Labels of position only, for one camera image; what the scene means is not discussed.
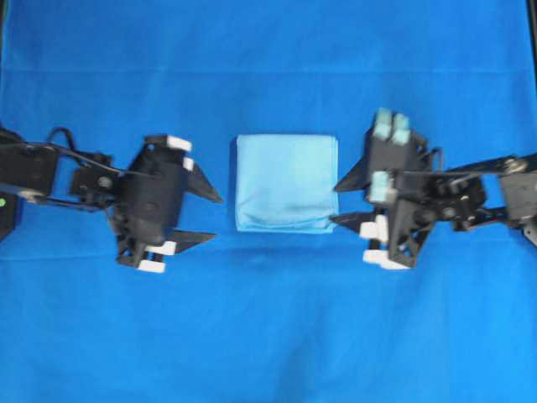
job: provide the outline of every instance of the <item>blue tablecloth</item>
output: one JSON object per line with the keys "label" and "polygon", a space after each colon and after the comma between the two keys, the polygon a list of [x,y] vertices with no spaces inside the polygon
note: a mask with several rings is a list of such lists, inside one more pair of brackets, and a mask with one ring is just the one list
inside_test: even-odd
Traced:
{"label": "blue tablecloth", "polygon": [[186,198],[181,228],[218,237],[165,275],[117,266],[102,215],[27,206],[0,244],[2,403],[537,399],[537,250],[519,233],[440,225],[416,270],[383,271],[343,228],[236,232],[230,158],[241,133],[329,134],[341,176],[378,107],[448,166],[535,152],[523,0],[8,3],[4,126],[66,126],[117,166],[144,135],[189,139],[227,204]]}

